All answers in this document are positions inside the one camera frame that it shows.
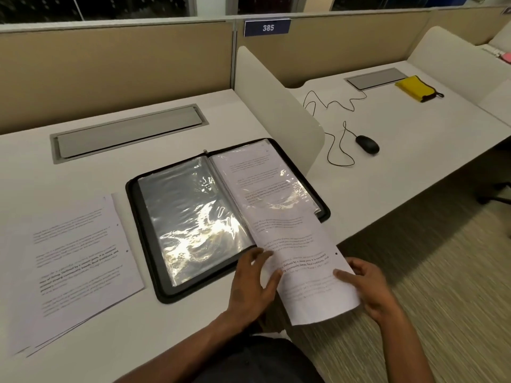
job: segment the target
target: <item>open folder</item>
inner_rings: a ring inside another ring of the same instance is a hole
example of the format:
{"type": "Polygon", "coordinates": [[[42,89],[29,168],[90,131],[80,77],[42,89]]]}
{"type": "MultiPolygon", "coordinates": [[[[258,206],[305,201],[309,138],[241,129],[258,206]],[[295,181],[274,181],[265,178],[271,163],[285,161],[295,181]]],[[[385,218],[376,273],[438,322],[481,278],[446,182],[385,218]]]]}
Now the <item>open folder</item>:
{"type": "Polygon", "coordinates": [[[233,270],[255,246],[248,209],[329,209],[272,139],[141,174],[126,184],[158,299],[179,300],[233,270]]]}

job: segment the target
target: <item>blue sign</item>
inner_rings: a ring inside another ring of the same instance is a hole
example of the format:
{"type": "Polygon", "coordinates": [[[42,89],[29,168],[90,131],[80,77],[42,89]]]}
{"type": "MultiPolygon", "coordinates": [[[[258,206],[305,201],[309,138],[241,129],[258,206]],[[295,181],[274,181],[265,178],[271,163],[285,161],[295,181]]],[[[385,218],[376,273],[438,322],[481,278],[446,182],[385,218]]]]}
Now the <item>blue sign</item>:
{"type": "Polygon", "coordinates": [[[280,35],[289,32],[291,19],[245,21],[245,36],[280,35]]]}

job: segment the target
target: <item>pink object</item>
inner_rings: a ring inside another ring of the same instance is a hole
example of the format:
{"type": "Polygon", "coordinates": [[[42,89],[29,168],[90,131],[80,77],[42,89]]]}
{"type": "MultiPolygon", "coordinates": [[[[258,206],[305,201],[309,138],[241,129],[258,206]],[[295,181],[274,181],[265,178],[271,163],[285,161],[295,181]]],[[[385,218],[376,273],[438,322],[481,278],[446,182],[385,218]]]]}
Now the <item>pink object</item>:
{"type": "Polygon", "coordinates": [[[511,52],[503,53],[500,57],[504,62],[511,63],[511,52]]]}

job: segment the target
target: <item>black mouse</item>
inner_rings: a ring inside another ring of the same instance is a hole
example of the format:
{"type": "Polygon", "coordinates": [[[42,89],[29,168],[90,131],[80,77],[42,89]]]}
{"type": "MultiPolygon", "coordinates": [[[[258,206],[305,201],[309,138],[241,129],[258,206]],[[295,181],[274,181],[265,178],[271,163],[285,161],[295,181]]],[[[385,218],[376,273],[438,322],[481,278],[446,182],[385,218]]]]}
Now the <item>black mouse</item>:
{"type": "Polygon", "coordinates": [[[375,155],[380,151],[380,147],[376,142],[370,139],[367,136],[357,136],[355,138],[357,144],[360,145],[362,149],[364,149],[370,155],[375,155]]]}

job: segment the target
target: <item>person's left hand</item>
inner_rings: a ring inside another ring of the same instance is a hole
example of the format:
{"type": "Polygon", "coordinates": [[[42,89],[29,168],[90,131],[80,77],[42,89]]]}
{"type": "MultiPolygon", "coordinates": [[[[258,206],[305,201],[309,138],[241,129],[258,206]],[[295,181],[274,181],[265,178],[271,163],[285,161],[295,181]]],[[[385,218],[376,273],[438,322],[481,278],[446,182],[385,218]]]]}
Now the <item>person's left hand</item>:
{"type": "Polygon", "coordinates": [[[257,320],[275,298],[282,270],[277,269],[273,272],[264,289],[259,280],[261,269],[272,254],[272,251],[255,247],[238,260],[230,290],[229,307],[225,313],[241,325],[242,329],[257,320]]]}

